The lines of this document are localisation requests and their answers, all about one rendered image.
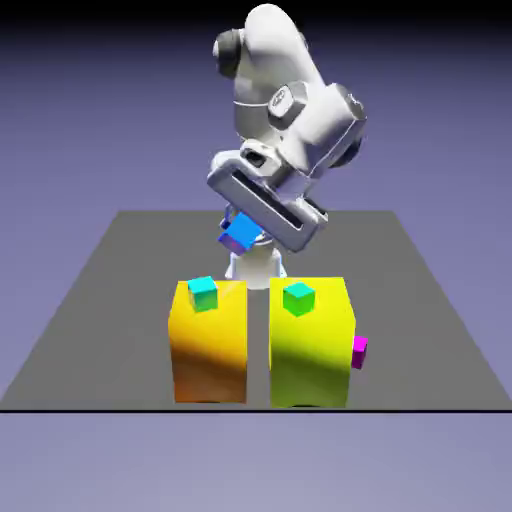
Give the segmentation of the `small blue cube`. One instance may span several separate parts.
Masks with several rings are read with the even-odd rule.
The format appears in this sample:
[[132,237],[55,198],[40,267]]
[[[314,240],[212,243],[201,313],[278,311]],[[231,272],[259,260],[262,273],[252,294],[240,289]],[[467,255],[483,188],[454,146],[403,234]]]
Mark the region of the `small blue cube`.
[[232,220],[223,220],[221,229],[218,241],[237,256],[248,252],[263,233],[262,228],[244,213],[238,213]]

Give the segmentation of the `small green cube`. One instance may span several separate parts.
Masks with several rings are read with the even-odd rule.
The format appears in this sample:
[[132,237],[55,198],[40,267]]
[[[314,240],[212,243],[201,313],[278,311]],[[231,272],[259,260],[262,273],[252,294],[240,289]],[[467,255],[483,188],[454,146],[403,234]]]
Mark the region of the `small green cube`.
[[304,282],[294,282],[283,288],[283,308],[298,317],[312,312],[315,290]]

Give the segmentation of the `small magenta cube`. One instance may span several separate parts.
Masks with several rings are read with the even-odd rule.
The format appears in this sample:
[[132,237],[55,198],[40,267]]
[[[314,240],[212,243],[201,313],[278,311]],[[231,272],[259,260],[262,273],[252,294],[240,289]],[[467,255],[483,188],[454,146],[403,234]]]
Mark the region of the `small magenta cube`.
[[352,362],[354,369],[363,367],[367,353],[368,339],[362,336],[355,336],[353,341]]

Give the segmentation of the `small cyan cube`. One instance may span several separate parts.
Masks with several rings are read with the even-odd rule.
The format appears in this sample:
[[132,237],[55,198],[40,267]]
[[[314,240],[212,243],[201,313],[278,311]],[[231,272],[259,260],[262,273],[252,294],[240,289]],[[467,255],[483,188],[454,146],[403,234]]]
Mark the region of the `small cyan cube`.
[[218,307],[218,288],[211,276],[188,280],[187,288],[195,312],[205,312]]

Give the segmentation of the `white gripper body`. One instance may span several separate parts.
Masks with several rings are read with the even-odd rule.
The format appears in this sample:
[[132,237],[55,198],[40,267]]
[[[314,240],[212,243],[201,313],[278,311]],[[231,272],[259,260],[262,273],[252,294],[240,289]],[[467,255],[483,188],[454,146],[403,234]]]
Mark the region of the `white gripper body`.
[[328,214],[304,193],[282,199],[240,151],[217,153],[207,184],[234,209],[246,214],[287,250],[299,252],[328,222]]

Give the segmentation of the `large yellow box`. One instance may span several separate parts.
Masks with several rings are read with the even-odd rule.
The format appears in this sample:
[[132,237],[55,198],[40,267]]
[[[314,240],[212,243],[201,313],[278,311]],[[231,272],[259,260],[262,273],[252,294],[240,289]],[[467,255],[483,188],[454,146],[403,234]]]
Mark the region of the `large yellow box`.
[[[315,290],[312,312],[283,308],[283,288],[304,282]],[[270,280],[270,403],[274,408],[346,405],[356,319],[341,277]]]

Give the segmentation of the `large orange box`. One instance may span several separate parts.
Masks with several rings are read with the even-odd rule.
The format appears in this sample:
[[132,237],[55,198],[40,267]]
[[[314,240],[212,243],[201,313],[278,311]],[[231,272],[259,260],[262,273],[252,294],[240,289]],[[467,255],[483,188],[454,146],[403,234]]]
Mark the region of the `large orange box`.
[[177,283],[168,318],[174,401],[245,403],[248,321],[244,281],[217,281],[217,306],[197,311],[186,281]]

